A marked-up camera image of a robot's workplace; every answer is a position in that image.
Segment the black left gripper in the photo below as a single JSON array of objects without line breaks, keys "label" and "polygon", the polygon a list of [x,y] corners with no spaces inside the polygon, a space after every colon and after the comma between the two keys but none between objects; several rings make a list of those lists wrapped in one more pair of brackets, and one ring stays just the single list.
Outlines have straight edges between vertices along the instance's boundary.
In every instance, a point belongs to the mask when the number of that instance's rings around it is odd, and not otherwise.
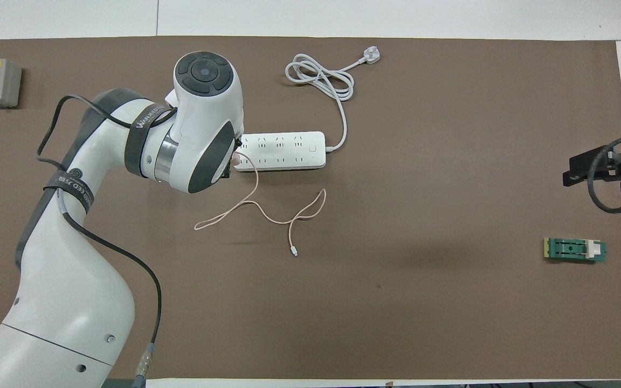
[{"label": "black left gripper", "polygon": [[242,145],[242,141],[240,137],[232,137],[231,139],[227,136],[223,138],[224,143],[229,143],[231,140],[231,144],[227,145],[226,150],[224,150],[224,156],[222,160],[222,179],[227,179],[231,175],[231,165],[232,165],[232,155],[239,147]]}]

